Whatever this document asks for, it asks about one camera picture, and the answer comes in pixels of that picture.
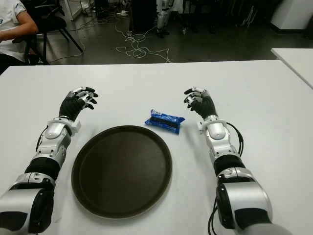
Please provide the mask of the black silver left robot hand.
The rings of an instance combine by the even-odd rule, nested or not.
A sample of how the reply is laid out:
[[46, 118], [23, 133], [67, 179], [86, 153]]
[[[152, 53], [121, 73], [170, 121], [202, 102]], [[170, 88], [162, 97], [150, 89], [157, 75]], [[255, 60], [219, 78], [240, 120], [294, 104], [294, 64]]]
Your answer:
[[79, 87], [71, 90], [61, 103], [59, 117], [74, 122], [83, 109], [94, 109], [93, 104], [97, 104], [95, 100], [97, 97], [99, 95], [95, 89], [90, 87]]

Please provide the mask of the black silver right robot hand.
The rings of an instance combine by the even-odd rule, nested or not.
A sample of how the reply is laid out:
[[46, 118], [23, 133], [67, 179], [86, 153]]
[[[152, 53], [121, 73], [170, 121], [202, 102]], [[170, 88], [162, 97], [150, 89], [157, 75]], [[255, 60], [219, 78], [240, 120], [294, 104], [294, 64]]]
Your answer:
[[187, 103], [187, 108], [190, 111], [195, 111], [204, 120], [209, 116], [218, 116], [214, 102], [206, 89], [192, 87], [184, 92], [186, 98], [184, 103]]

